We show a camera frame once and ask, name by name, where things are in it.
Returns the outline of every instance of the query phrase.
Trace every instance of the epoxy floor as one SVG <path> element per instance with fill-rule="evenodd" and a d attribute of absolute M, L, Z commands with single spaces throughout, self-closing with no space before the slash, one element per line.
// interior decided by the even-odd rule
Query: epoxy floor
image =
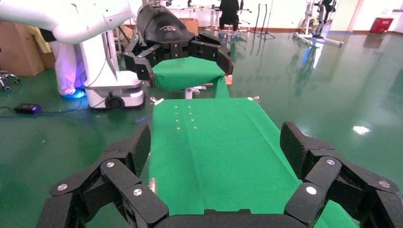
<path fill-rule="evenodd" d="M 343 48 L 307 48 L 288 33 L 261 40 L 251 34 L 231 45 L 235 58 L 231 97 L 259 96 L 280 127 L 294 121 L 307 135 L 330 141 L 347 159 L 403 188 L 403 37 L 344 35 Z M 147 89 L 147 96 L 182 98 L 182 92 Z M 212 90 L 200 96 L 211 97 Z M 23 77 L 0 91 L 0 106 L 37 103 L 45 111 L 87 107 L 86 99 L 58 96 L 53 70 Z M 0 109 L 0 221 L 2 227 L 35 226 L 56 182 L 92 164 L 110 143 L 151 122 L 147 100 L 140 110 L 76 111 L 41 117 Z M 148 179 L 147 172 L 142 177 Z M 88 224 L 127 227 L 112 205 Z"/>

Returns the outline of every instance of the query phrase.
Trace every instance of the metal clip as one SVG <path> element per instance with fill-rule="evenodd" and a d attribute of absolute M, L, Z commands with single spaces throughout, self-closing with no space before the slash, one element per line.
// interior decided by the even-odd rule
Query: metal clip
<path fill-rule="evenodd" d="M 248 100 L 250 100 L 250 101 L 256 101 L 257 103 L 259 103 L 259 102 L 260 102 L 259 98 L 260 98 L 259 96 L 256 96 L 256 97 L 254 97 L 254 98 L 248 97 Z"/>
<path fill-rule="evenodd" d="M 157 180 L 155 178 L 150 179 L 150 185 L 148 187 L 153 191 L 155 194 L 157 193 Z"/>
<path fill-rule="evenodd" d="M 151 97 L 150 100 L 153 101 L 153 103 L 151 103 L 152 105 L 159 105 L 164 99 L 157 100 L 155 97 Z"/>

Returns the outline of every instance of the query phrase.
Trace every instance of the red box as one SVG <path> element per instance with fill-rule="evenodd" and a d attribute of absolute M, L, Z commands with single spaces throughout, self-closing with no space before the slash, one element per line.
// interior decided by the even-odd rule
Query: red box
<path fill-rule="evenodd" d="M 375 18 L 374 23 L 372 24 L 371 30 L 372 33 L 384 33 L 387 32 L 393 18 Z"/>

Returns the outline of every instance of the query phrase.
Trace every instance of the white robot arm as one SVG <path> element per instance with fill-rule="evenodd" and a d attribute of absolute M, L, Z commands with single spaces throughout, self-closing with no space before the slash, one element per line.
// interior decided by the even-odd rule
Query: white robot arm
<path fill-rule="evenodd" d="M 0 0 L 0 19 L 53 32 L 63 43 L 78 44 L 134 18 L 141 0 Z"/>

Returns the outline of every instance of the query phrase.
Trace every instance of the person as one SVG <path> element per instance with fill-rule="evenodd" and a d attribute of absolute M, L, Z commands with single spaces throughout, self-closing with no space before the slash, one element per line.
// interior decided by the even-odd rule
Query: person
<path fill-rule="evenodd" d="M 222 10 L 220 30 L 224 29 L 225 24 L 232 24 L 234 31 L 238 30 L 238 11 L 240 10 L 238 0 L 221 0 L 220 9 Z"/>
<path fill-rule="evenodd" d="M 40 32 L 55 55 L 55 71 L 60 95 L 68 99 L 86 96 L 84 91 L 86 69 L 81 46 L 61 43 L 55 39 L 51 31 L 40 29 Z"/>

